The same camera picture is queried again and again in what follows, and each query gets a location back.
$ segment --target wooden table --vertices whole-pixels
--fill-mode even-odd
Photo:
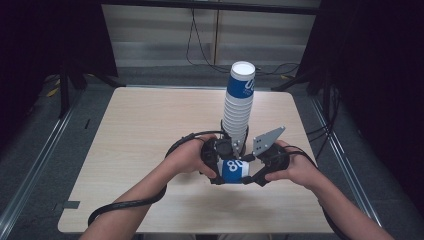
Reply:
[[[88,216],[114,201],[164,158],[168,148],[192,132],[220,130],[225,90],[118,88],[88,152],[58,228],[81,233]],[[293,98],[288,93],[256,91],[249,121],[252,138],[284,125],[281,139],[313,156]],[[250,175],[262,164],[250,164]],[[137,232],[295,233],[332,232],[316,197],[290,181],[211,185],[197,172],[169,184]]]

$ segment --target light wood surface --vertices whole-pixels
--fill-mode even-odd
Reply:
[[[69,198],[58,228],[80,233],[89,215],[114,201],[164,158],[168,148],[192,132],[219,130],[225,90],[118,88],[115,90]],[[293,98],[259,92],[249,120],[252,138],[284,125],[281,139],[313,157]],[[250,164],[253,175],[262,164]],[[331,232],[316,197],[290,181],[211,185],[199,173],[181,174],[169,184],[137,232],[294,233]]]

